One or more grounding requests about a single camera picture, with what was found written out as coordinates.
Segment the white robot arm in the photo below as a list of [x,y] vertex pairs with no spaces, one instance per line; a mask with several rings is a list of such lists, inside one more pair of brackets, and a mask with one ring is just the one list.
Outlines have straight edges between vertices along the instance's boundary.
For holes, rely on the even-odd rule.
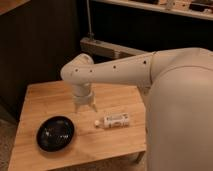
[[147,171],[213,171],[213,51],[180,48],[96,64],[80,54],[61,69],[76,105],[93,83],[135,85],[145,100]]

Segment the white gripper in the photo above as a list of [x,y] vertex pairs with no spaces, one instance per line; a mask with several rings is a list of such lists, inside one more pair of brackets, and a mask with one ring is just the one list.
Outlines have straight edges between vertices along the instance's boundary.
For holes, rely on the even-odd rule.
[[78,113],[79,106],[81,105],[91,105],[92,109],[95,112],[98,112],[96,104],[94,103],[94,93],[90,92],[86,96],[73,96],[74,103],[76,104],[74,107],[75,113]]

